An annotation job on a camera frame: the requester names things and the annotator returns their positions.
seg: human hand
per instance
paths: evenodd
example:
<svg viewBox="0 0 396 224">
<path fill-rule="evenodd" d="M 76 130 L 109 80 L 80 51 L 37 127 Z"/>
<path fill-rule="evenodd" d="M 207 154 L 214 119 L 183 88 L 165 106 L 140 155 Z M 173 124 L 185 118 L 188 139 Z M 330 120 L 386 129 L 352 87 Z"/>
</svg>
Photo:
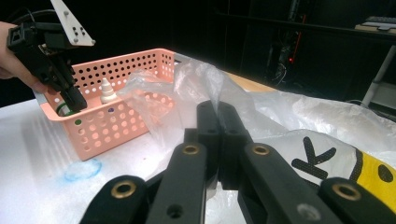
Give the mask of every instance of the human hand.
<svg viewBox="0 0 396 224">
<path fill-rule="evenodd" d="M 41 83 L 37 77 L 34 77 L 14 53 L 8 49 L 8 29 L 12 27 L 15 27 L 15 25 L 0 21 L 0 78 L 17 77 L 34 91 L 45 93 L 49 90 L 53 92 L 48 86 Z"/>
</svg>

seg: table surface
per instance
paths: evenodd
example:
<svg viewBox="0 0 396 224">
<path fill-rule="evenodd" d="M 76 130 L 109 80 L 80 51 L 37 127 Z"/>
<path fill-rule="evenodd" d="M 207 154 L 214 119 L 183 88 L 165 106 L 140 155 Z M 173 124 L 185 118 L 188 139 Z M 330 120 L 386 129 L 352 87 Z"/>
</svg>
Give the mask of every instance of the table surface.
<svg viewBox="0 0 396 224">
<path fill-rule="evenodd" d="M 228 75 L 247 91 L 273 90 Z M 146 133 L 81 161 L 62 124 L 49 121 L 36 100 L 2 107 L 0 223 L 79 223 L 108 180 L 120 175 L 148 180 L 166 168 L 164 158 L 163 148 Z M 244 219 L 239 216 L 233 221 Z"/>
</svg>

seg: white plastic sheet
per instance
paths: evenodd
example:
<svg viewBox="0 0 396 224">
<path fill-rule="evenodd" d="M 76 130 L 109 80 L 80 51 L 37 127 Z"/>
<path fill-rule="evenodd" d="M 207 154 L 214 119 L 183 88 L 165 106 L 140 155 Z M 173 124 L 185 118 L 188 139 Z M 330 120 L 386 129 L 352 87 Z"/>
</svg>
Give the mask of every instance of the white plastic sheet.
<svg viewBox="0 0 396 224">
<path fill-rule="evenodd" d="M 176 102 L 176 106 L 166 110 L 166 115 L 158 116 L 158 109 L 155 108 L 163 108 L 164 105 L 133 94 L 136 91 L 165 94 Z M 196 127 L 195 108 L 199 103 L 211 100 L 216 108 L 222 101 L 235 107 L 255 142 L 273 146 L 290 165 L 295 160 L 307 160 L 304 144 L 310 141 L 317 155 L 330 152 L 331 156 L 326 161 L 314 164 L 323 170 L 326 177 L 361 179 L 352 176 L 353 170 L 361 165 L 357 150 L 396 168 L 394 122 L 358 105 L 283 91 L 247 92 L 208 63 L 190 60 L 178 65 L 173 84 L 162 82 L 151 73 L 139 71 L 131 74 L 126 87 L 118 95 L 145 115 L 151 134 L 163 146 L 169 147 L 182 141 L 179 134 L 179 138 L 175 139 L 170 130 L 182 133 L 185 128 Z M 151 105 L 140 106 L 143 104 L 139 101 Z M 293 168 L 301 177 L 320 184 L 320 178 L 302 172 L 298 167 Z M 365 173 L 363 175 L 371 176 L 372 171 Z M 219 189 L 207 202 L 206 219 L 213 221 L 209 223 L 241 223 L 240 211 L 233 210 L 235 198 L 236 192 Z"/>
</svg>

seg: blue stain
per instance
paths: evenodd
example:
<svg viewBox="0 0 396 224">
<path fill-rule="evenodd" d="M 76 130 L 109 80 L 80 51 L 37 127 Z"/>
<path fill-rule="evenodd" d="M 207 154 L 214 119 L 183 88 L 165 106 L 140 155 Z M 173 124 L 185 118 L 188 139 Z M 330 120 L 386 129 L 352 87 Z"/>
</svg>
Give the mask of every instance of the blue stain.
<svg viewBox="0 0 396 224">
<path fill-rule="evenodd" d="M 64 172 L 64 179 L 69 182 L 88 179 L 96 176 L 101 169 L 102 163 L 99 160 L 77 161 L 67 167 Z"/>
</svg>

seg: white bottle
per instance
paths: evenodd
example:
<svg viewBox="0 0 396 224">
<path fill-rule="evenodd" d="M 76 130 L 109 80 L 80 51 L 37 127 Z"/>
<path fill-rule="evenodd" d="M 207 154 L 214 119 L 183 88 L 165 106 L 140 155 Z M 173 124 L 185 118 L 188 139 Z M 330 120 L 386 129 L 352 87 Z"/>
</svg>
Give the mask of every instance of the white bottle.
<svg viewBox="0 0 396 224">
<path fill-rule="evenodd" d="M 110 82 L 107 78 L 102 79 L 102 95 L 100 96 L 100 100 L 102 104 L 107 104 L 117 99 L 117 94 L 113 91 Z"/>
</svg>

